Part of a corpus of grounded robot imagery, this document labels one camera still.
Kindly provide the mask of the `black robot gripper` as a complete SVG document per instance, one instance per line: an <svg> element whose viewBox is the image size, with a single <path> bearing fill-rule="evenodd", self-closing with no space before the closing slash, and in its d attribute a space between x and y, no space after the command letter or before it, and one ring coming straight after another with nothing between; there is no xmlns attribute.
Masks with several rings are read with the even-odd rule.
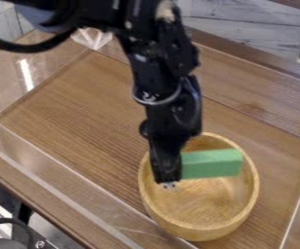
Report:
<svg viewBox="0 0 300 249"><path fill-rule="evenodd" d="M149 141L154 181L173 188L181 180L181 149L201 133L201 88L194 75L182 77L171 86L157 83L154 78L135 76L132 98L146 112L139 133Z"/></svg>

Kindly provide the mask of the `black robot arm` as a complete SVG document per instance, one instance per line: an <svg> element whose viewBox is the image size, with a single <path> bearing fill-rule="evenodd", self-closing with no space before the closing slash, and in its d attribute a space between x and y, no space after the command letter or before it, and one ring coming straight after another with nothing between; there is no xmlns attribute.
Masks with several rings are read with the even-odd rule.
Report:
<svg viewBox="0 0 300 249"><path fill-rule="evenodd" d="M0 0L32 26L54 36L36 44L0 38L0 50L42 53L80 28L110 32L130 63L132 98L145 108L139 133L149 141L154 181L182 179L181 150L202 128L202 92L193 70L199 52L183 27L175 0Z"/></svg>

